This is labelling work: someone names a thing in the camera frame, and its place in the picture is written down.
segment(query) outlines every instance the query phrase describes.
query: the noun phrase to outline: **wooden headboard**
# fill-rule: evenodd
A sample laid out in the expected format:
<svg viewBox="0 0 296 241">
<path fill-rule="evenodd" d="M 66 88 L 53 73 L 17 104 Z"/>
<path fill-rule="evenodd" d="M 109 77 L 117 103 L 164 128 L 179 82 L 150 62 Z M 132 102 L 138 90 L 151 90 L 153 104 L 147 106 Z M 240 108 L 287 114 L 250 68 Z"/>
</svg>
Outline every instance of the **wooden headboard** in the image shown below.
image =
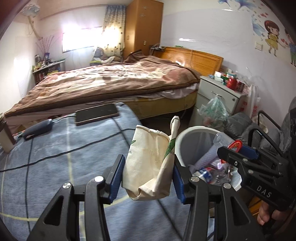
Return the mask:
<svg viewBox="0 0 296 241">
<path fill-rule="evenodd" d="M 166 47 L 164 52 L 154 51 L 153 55 L 193 68 L 205 76 L 219 71 L 223 61 L 222 57 L 214 54 L 174 47 Z"/>
</svg>

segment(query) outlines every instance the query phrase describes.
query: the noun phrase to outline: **silver bolt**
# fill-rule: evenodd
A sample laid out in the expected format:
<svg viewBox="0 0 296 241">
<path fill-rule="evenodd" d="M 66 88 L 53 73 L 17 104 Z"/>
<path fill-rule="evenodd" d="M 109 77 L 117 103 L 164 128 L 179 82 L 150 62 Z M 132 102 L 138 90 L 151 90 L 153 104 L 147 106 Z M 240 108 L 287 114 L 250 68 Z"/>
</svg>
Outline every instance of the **silver bolt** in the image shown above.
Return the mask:
<svg viewBox="0 0 296 241">
<path fill-rule="evenodd" d="M 223 187 L 226 188 L 226 189 L 230 189 L 231 188 L 231 185 L 229 183 L 224 183 L 223 184 Z"/>
<path fill-rule="evenodd" d="M 104 180 L 104 178 L 102 176 L 97 176 L 94 178 L 95 182 L 100 183 Z"/>
<path fill-rule="evenodd" d="M 64 183 L 63 188 L 68 189 L 71 187 L 71 183 Z"/>
<path fill-rule="evenodd" d="M 199 179 L 199 177 L 197 177 L 197 176 L 192 176 L 192 177 L 190 178 L 190 180 L 196 183 L 196 182 L 198 182 L 200 179 Z"/>
</svg>

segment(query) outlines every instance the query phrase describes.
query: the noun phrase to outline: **phone screen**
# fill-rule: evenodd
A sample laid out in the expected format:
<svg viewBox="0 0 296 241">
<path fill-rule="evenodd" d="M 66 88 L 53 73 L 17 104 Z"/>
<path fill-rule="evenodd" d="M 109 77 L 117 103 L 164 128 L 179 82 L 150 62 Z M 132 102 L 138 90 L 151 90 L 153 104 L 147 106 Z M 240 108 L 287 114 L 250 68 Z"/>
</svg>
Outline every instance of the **phone screen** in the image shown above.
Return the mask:
<svg viewBox="0 0 296 241">
<path fill-rule="evenodd" d="M 76 111 L 76 124 L 85 124 L 114 116 L 118 116 L 117 108 L 114 104 L 94 106 Z"/>
</svg>

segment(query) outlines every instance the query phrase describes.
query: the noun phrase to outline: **yellow dress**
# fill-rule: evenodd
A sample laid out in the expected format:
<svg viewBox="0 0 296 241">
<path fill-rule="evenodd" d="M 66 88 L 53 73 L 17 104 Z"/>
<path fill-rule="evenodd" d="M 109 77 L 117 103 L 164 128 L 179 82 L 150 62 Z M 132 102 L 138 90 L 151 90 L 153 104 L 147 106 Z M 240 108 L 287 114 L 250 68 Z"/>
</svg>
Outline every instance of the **yellow dress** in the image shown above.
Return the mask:
<svg viewBox="0 0 296 241">
<path fill-rule="evenodd" d="M 279 39 L 278 36 L 276 36 L 275 34 L 269 33 L 269 39 L 266 39 L 265 41 L 270 47 L 272 47 L 275 50 L 278 50 L 279 49 L 277 44 L 278 39 Z"/>
</svg>

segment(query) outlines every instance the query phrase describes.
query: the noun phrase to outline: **white drawer cabinet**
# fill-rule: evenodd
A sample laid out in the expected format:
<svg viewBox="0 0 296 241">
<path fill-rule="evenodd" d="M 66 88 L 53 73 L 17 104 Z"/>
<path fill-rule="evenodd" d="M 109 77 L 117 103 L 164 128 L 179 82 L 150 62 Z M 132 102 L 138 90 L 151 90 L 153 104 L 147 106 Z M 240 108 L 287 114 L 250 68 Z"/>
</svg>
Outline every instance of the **white drawer cabinet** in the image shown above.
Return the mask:
<svg viewBox="0 0 296 241">
<path fill-rule="evenodd" d="M 235 92 L 216 80 L 207 76 L 201 76 L 196 103 L 189 126 L 202 125 L 202 117 L 198 114 L 198 109 L 202 105 L 206 105 L 210 99 L 216 96 L 216 94 L 221 96 L 221 100 L 229 115 L 233 115 L 239 111 L 241 104 L 246 97 L 245 94 Z"/>
</svg>

